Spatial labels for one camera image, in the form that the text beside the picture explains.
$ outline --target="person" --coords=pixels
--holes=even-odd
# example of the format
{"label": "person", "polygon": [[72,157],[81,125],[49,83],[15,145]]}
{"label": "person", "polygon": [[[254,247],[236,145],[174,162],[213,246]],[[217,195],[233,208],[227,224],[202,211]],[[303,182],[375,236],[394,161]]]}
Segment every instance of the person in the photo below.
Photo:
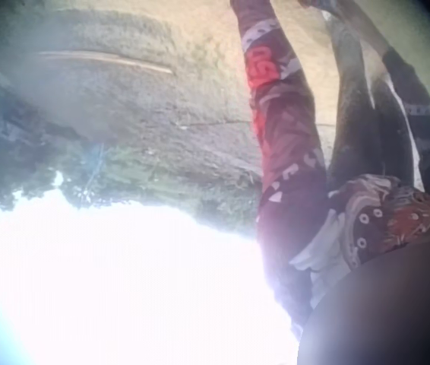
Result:
{"label": "person", "polygon": [[[231,0],[262,154],[258,242],[297,338],[343,278],[383,254],[430,243],[428,91],[353,0],[299,2],[330,13],[340,95],[328,169],[311,89],[270,0]],[[383,81],[372,86],[372,106],[356,33],[379,54],[402,101],[425,192],[413,187],[406,119]]]}

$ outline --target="leg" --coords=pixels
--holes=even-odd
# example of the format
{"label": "leg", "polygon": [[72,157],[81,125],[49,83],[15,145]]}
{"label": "leg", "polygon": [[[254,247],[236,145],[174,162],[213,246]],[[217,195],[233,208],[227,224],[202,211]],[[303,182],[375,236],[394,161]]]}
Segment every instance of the leg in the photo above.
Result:
{"label": "leg", "polygon": [[389,85],[381,78],[372,85],[372,96],[383,144],[384,175],[395,176],[403,184],[413,186],[413,147],[406,117]]}
{"label": "leg", "polygon": [[315,102],[269,0],[232,0],[232,7],[263,160],[258,242],[268,284],[298,337],[311,312],[311,278],[290,262],[313,240],[328,213]]}
{"label": "leg", "polygon": [[337,136],[329,168],[331,190],[362,174],[383,173],[378,122],[368,93],[359,38],[325,15],[340,73]]}

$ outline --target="dirt ground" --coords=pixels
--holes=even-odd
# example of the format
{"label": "dirt ground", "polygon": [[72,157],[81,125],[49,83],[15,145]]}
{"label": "dirt ground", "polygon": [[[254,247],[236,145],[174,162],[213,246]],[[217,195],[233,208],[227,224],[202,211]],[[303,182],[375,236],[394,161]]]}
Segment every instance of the dirt ground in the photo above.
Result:
{"label": "dirt ground", "polygon": [[[323,19],[317,11],[300,8],[296,0],[273,3],[314,92],[328,160],[339,78]],[[430,18],[412,2],[359,3],[430,90]],[[251,196],[247,209],[255,209],[260,158],[250,127],[236,18],[228,0],[21,4],[0,9],[0,70],[18,93],[58,124],[93,141],[135,149],[131,158],[177,176],[176,181],[187,176],[191,183],[236,187],[241,196]],[[364,47],[368,73],[378,73],[379,61]],[[158,71],[39,54],[72,50],[113,54]],[[192,194],[203,193],[200,187]],[[224,212],[221,206],[227,199],[215,198],[216,209]]]}

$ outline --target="bright sky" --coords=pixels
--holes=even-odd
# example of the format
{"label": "bright sky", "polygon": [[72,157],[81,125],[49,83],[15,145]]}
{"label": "bright sky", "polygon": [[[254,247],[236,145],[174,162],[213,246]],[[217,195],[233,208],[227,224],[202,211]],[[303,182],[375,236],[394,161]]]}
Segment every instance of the bright sky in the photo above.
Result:
{"label": "bright sky", "polygon": [[77,210],[59,190],[0,211],[0,341],[0,365],[280,365],[297,352],[254,242],[171,208]]}

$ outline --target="sunlight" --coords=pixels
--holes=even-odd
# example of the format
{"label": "sunlight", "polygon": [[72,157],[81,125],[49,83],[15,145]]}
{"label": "sunlight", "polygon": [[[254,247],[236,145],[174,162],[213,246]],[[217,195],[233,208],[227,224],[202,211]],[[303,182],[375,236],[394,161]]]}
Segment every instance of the sunlight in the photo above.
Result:
{"label": "sunlight", "polygon": [[296,363],[257,245],[171,208],[0,211],[0,312],[31,364]]}

